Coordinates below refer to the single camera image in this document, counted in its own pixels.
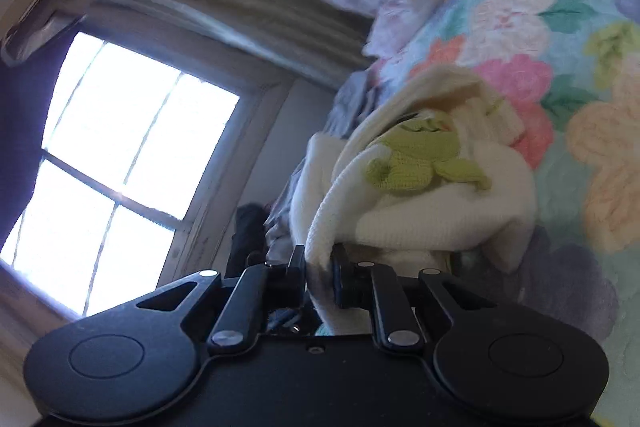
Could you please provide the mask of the floral quilted bedspread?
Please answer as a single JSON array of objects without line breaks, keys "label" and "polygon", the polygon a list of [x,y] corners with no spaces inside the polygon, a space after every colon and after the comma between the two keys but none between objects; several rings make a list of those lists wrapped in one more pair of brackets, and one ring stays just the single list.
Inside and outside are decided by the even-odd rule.
[{"label": "floral quilted bedspread", "polygon": [[537,230],[518,271],[472,255],[462,279],[602,343],[605,426],[639,421],[639,0],[449,0],[408,46],[378,61],[390,94],[437,64],[475,70],[520,114]]}]

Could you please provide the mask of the wooden window frame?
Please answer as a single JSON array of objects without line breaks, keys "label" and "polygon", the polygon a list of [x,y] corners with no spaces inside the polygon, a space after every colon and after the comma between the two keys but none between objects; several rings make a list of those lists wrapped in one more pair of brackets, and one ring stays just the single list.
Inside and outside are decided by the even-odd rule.
[{"label": "wooden window frame", "polygon": [[160,25],[83,20],[24,60],[1,34],[1,286],[66,317],[183,277],[230,215],[291,75]]}]

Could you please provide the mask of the cream knit baby cardigan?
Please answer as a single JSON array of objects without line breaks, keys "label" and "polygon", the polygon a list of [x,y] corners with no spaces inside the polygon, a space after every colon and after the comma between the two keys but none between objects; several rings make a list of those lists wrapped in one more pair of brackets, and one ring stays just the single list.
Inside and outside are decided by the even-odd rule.
[{"label": "cream knit baby cardigan", "polygon": [[514,147],[523,134],[496,88],[471,69],[440,65],[406,82],[348,138],[310,139],[290,227],[330,334],[371,328],[363,306],[336,303],[337,244],[401,277],[445,269],[451,254],[473,249],[503,273],[518,269],[537,206],[532,169]]}]

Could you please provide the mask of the black garment on cushion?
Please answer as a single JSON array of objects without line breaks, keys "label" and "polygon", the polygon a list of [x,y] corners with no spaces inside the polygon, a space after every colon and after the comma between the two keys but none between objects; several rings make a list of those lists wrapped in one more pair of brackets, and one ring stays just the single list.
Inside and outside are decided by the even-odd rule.
[{"label": "black garment on cushion", "polygon": [[265,208],[254,202],[236,210],[235,232],[232,236],[226,277],[240,277],[246,268],[265,262],[267,218],[268,212]]}]

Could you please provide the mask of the grey cloth garment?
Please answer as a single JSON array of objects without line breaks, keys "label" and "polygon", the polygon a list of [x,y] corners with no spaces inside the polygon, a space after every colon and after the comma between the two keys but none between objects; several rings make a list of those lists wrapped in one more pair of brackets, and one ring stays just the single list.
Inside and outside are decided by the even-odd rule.
[{"label": "grey cloth garment", "polygon": [[[378,89],[371,83],[372,72],[353,72],[337,91],[323,132],[346,139],[375,109]],[[267,261],[273,265],[288,262],[294,244],[290,231],[291,202],[305,165],[303,158],[288,179],[282,193],[272,205],[265,221]]]}]

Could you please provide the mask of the gold satin curtain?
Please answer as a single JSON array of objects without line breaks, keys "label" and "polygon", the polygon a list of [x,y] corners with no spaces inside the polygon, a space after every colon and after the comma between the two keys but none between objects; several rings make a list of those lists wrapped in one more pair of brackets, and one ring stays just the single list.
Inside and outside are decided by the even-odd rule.
[{"label": "gold satin curtain", "polygon": [[9,32],[9,56],[24,60],[78,20],[159,24],[165,38],[212,39],[333,89],[371,63],[367,31],[320,0],[41,0]]}]

